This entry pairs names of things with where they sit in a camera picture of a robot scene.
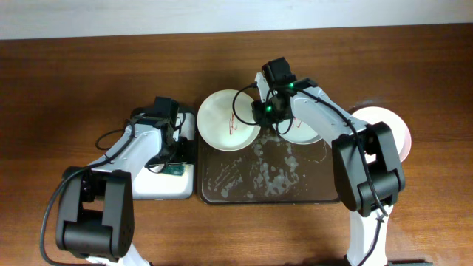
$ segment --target green object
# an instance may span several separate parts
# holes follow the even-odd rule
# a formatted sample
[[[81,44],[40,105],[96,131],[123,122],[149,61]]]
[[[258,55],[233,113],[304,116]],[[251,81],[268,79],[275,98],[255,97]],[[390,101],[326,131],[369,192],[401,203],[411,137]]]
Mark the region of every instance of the green object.
[[[186,166],[181,165],[167,165],[162,171],[161,174],[170,174],[174,176],[181,177],[186,170]]]

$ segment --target white plate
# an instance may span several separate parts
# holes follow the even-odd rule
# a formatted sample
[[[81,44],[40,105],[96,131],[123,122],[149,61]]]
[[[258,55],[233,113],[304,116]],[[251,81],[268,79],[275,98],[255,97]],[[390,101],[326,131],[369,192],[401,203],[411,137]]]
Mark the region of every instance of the white plate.
[[[399,159],[402,162],[407,158],[412,146],[411,133],[406,123],[397,114],[385,108],[371,106],[359,109],[353,113],[353,116],[370,124],[385,122],[392,130]],[[367,156],[368,163],[373,160],[374,158],[368,159]]]
[[[289,123],[289,119],[279,123],[279,132],[286,132]],[[273,124],[273,128],[274,130],[276,130],[276,124]],[[320,135],[315,132],[310,126],[308,126],[306,123],[302,122],[297,118],[294,118],[293,124],[290,127],[289,132],[286,134],[281,134],[280,136],[291,143],[300,145],[312,144],[322,139]]]
[[[231,104],[234,89],[225,89],[207,97],[197,113],[197,128],[200,136],[210,146],[221,151],[237,151],[250,145],[258,136],[259,126],[248,126],[234,115]],[[251,103],[253,99],[240,93],[235,102],[235,111],[246,122],[254,123]]]

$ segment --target white wall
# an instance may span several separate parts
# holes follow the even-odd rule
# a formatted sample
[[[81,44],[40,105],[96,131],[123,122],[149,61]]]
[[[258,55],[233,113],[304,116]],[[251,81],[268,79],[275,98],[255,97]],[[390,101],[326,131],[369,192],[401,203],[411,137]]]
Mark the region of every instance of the white wall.
[[[0,39],[473,21],[473,0],[0,0]]]

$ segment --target wooden table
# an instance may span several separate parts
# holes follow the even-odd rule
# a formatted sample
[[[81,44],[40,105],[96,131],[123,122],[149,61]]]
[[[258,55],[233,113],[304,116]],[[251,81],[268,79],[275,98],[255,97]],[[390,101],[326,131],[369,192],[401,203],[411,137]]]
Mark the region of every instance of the wooden table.
[[[406,189],[387,256],[473,265],[473,25],[145,35],[0,42],[0,264],[45,265],[47,200],[67,166],[154,96],[199,107],[285,56],[340,106],[383,106],[410,127]],[[55,246],[56,208],[47,252]],[[155,265],[297,265],[341,259],[349,214],[337,205],[135,202],[134,244]]]

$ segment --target black tray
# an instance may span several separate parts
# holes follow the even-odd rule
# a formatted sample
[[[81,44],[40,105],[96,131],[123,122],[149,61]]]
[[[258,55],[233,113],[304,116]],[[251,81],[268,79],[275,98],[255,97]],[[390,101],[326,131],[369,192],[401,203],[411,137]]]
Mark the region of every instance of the black tray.
[[[339,202],[330,147],[296,145],[261,129],[249,146],[219,151],[199,141],[197,183],[208,204]]]

